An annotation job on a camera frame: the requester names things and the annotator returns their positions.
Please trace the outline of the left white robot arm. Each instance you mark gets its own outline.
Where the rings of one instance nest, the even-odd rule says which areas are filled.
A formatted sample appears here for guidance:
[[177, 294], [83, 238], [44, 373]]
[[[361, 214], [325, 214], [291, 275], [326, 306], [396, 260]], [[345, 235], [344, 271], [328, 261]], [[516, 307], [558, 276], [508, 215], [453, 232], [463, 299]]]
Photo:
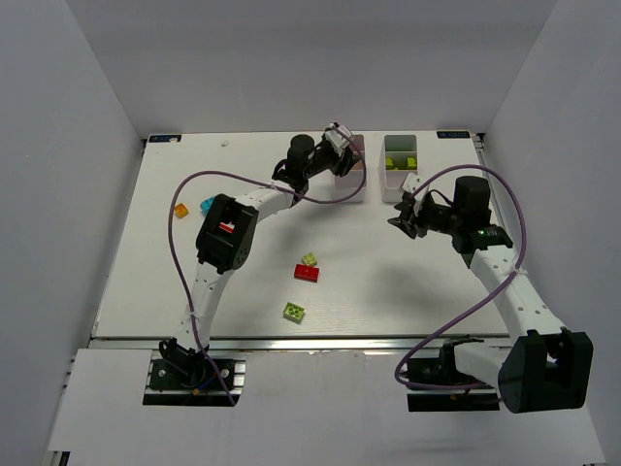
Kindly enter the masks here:
[[234, 272], [248, 260], [258, 224], [303, 200], [330, 205], [330, 200], [308, 196], [310, 179], [326, 171], [343, 178], [358, 163], [365, 161], [354, 136], [345, 126], [332, 123], [318, 142], [306, 134], [294, 136], [286, 157], [277, 163], [268, 183], [216, 170], [194, 173], [180, 183], [172, 206], [189, 182], [203, 176], [229, 178], [257, 187], [242, 196], [223, 193], [214, 196], [195, 240], [197, 268], [193, 283], [188, 282], [180, 266], [173, 235], [174, 211], [168, 213], [169, 250], [186, 298], [186, 310], [175, 335], [180, 346], [208, 356], [219, 301]]

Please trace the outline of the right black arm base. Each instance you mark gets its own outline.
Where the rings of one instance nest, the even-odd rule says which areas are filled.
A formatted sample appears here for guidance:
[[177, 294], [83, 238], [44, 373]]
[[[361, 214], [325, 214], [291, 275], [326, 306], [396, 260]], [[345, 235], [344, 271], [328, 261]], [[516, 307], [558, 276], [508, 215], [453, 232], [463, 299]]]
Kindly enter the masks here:
[[447, 385], [447, 390], [411, 388], [408, 393], [410, 413], [497, 412], [501, 402], [490, 385], [475, 390], [465, 385], [480, 383], [472, 376], [459, 373], [453, 359], [454, 349], [466, 343], [482, 343], [472, 337], [446, 340], [435, 357], [413, 357], [399, 375], [408, 383]]

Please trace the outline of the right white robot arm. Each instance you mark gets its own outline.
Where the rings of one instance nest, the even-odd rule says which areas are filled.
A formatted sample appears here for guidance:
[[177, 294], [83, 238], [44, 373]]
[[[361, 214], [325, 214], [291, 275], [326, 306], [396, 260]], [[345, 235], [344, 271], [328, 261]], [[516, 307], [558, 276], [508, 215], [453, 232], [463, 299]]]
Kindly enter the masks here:
[[416, 390], [453, 392], [491, 387], [514, 414], [581, 408], [586, 400], [593, 343], [572, 332], [544, 304], [506, 231], [491, 220], [491, 189], [482, 177], [462, 176], [452, 199], [437, 203], [431, 192], [406, 192], [390, 224], [410, 238], [446, 234], [467, 268], [479, 279], [511, 340], [502, 351], [472, 337], [443, 342], [437, 358], [401, 365], [398, 375]]

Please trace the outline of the red 2x3 lego brick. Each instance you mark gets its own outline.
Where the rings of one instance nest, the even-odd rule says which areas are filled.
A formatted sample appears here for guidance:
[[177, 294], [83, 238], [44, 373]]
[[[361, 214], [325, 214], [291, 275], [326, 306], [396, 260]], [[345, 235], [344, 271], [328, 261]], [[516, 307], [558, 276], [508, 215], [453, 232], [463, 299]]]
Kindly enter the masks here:
[[319, 268], [304, 264], [297, 264], [294, 269], [293, 277], [297, 280], [316, 283], [319, 277]]

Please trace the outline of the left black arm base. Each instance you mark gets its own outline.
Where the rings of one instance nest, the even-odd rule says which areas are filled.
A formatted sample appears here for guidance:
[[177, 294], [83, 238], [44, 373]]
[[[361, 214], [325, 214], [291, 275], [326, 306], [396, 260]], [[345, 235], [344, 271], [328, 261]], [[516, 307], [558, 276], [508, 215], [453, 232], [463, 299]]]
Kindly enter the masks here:
[[160, 341], [152, 358], [143, 396], [144, 406], [233, 407], [242, 393], [245, 365], [215, 358], [212, 363], [176, 339]]

